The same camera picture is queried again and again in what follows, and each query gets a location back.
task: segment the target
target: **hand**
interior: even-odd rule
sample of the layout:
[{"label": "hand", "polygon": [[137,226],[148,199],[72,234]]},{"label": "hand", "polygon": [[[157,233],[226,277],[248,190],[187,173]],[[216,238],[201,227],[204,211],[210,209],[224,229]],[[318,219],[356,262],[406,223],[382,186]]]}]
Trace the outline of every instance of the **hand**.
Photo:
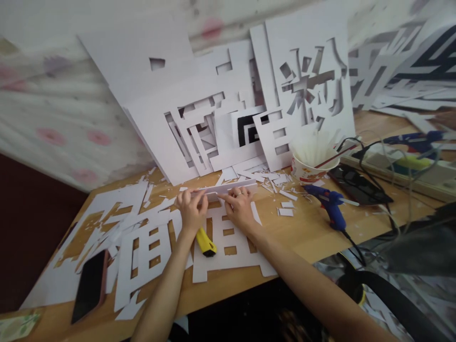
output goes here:
[{"label": "hand", "polygon": [[[192,192],[198,192],[198,190],[187,189],[179,195],[177,195],[174,205],[180,210],[182,216],[182,233],[189,234],[193,240],[198,232],[198,229],[202,227],[206,214],[208,212],[208,197],[204,193],[205,190],[198,192],[194,198],[191,198]],[[201,198],[201,207],[198,209],[198,203]]]},{"label": "hand", "polygon": [[219,198],[225,200],[228,218],[244,233],[251,230],[257,223],[250,206],[253,195],[246,187],[233,188],[228,194],[217,194]]}]

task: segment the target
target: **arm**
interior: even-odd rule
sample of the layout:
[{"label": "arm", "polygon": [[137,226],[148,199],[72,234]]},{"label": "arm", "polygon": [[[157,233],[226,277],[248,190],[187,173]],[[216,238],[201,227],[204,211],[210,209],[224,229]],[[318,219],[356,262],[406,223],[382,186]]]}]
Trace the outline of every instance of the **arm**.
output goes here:
[{"label": "arm", "polygon": [[288,287],[335,340],[394,340],[394,336],[378,326],[336,284],[295,252],[284,247],[255,221],[249,205],[253,194],[248,193],[246,188],[234,188],[229,195],[219,197],[225,200],[229,219],[256,245]]},{"label": "arm", "polygon": [[[208,210],[208,198],[204,195],[204,191],[200,191],[193,199],[190,196],[192,192],[193,190],[181,192],[174,202],[182,215],[182,231],[156,288],[146,302],[134,330],[132,342],[168,339],[179,302],[182,277],[190,247]],[[197,205],[201,197],[203,197],[201,209],[198,210]]]}]

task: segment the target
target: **blue hot glue gun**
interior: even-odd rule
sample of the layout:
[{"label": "blue hot glue gun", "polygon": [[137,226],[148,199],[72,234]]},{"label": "blue hot glue gun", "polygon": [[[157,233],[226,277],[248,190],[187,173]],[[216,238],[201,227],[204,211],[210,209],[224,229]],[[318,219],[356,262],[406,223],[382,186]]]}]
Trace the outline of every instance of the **blue hot glue gun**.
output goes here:
[{"label": "blue hot glue gun", "polygon": [[350,203],[353,205],[359,205],[359,203],[345,199],[342,194],[336,191],[329,191],[328,189],[320,188],[315,185],[303,185],[303,188],[312,196],[315,196],[322,204],[322,208],[325,208],[330,220],[330,227],[334,230],[341,232],[353,245],[356,251],[359,254],[355,258],[358,259],[361,265],[366,266],[366,260],[359,250],[358,246],[351,239],[350,235],[347,233],[345,228],[347,227],[345,220],[343,219],[342,213],[339,209],[339,205],[342,203]]},{"label": "blue hot glue gun", "polygon": [[330,227],[334,230],[344,232],[347,225],[339,209],[339,205],[344,202],[342,200],[343,195],[315,185],[303,185],[303,188],[307,193],[315,196],[321,202],[322,208],[328,212]]},{"label": "blue hot glue gun", "polygon": [[[383,142],[388,145],[407,145],[407,152],[419,152],[421,154],[433,149],[431,143],[437,141],[449,139],[450,133],[444,131],[430,131],[425,133],[410,133],[395,135],[386,139]],[[437,153],[433,152],[429,156],[429,159],[435,160]]]}]

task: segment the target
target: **pink flower pattern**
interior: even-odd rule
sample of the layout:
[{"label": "pink flower pattern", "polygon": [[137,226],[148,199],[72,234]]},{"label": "pink flower pattern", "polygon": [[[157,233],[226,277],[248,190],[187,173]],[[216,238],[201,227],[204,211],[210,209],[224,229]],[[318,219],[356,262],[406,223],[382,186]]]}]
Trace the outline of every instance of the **pink flower pattern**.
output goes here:
[{"label": "pink flower pattern", "polygon": [[56,146],[65,146],[67,140],[63,135],[52,128],[38,128],[38,138]]},{"label": "pink flower pattern", "polygon": [[73,171],[72,177],[82,184],[90,184],[98,180],[96,173],[87,169]]},{"label": "pink flower pattern", "polygon": [[222,27],[222,19],[209,17],[206,19],[206,22],[204,23],[203,33],[201,33],[201,36],[207,40],[217,39],[222,32]]},{"label": "pink flower pattern", "polygon": [[111,145],[111,138],[104,134],[102,131],[88,131],[87,138],[97,145],[109,146]]}]

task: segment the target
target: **power cord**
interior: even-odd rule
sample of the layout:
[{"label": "power cord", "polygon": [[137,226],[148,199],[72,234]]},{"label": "power cord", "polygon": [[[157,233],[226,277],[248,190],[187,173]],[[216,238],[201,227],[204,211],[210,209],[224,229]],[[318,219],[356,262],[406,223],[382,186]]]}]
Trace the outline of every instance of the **power cord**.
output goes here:
[{"label": "power cord", "polygon": [[358,245],[355,244],[355,242],[352,240],[352,237],[345,231],[345,230],[342,230],[341,231],[342,234],[351,242],[351,244],[353,245],[353,247],[356,249],[356,251],[358,252],[359,254],[359,257],[353,253],[353,251],[351,249],[348,249],[350,251],[350,253],[353,254],[353,256],[359,261],[359,263],[361,265],[363,265],[364,267],[366,267],[366,260],[364,259],[364,255],[362,255],[360,249],[358,248]]}]

